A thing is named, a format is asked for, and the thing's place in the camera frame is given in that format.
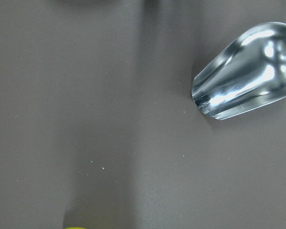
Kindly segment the metal scoop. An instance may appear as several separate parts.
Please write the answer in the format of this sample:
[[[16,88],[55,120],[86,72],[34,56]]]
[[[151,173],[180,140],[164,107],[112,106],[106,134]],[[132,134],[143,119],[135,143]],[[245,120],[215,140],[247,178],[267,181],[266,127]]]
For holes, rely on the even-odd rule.
[[[193,80],[192,99],[225,120],[286,98],[286,24],[258,24],[230,43]]]

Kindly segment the yellow lemon outer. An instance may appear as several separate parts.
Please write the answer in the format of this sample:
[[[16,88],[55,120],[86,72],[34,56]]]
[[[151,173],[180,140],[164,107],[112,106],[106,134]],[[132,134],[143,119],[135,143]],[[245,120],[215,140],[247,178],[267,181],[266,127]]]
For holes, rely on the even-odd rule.
[[[83,227],[65,227],[63,229],[86,229],[86,228],[83,228]]]

